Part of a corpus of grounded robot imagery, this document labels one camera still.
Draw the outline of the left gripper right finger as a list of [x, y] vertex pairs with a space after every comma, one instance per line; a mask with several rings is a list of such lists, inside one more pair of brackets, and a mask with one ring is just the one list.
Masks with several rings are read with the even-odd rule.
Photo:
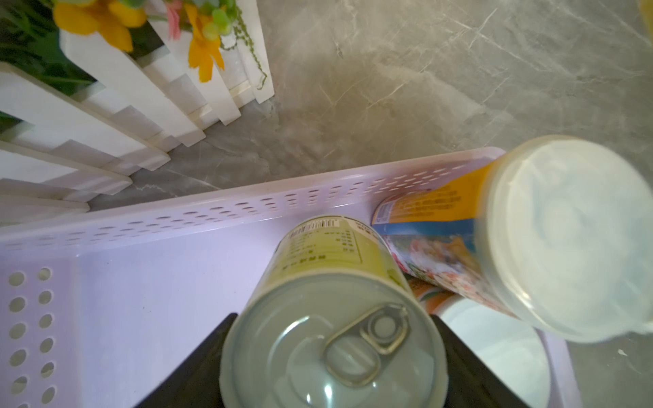
[[444, 342], [449, 385], [445, 407], [526, 407], [438, 316], [431, 316]]

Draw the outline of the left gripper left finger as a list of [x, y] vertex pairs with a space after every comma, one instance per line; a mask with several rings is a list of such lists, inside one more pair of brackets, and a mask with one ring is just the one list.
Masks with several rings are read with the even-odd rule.
[[229, 314], [137, 407], [224, 407], [219, 374], [226, 337], [238, 314]]

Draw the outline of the orange can plastic lid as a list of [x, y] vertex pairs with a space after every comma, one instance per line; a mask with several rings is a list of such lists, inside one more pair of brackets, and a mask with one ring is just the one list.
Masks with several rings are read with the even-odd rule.
[[527, 406], [549, 405], [549, 359], [533, 328], [454, 292], [411, 276], [407, 280], [427, 313], [440, 317]]

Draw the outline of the purple plastic basket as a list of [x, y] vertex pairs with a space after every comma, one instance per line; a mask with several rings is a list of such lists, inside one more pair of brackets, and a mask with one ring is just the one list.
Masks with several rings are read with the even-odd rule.
[[[308, 219], [372, 228], [386, 198], [485, 166], [483, 148], [192, 195], [1, 231], [1, 404], [136, 407], [232, 313]], [[538, 333], [547, 407], [581, 398], [566, 342]]]

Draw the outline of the tall yellow can plastic lid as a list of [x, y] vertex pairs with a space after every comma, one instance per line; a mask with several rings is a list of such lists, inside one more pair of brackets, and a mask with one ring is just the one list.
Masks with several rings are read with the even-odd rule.
[[407, 273], [561, 338], [652, 331], [652, 190], [605, 146], [530, 140], [372, 226]]

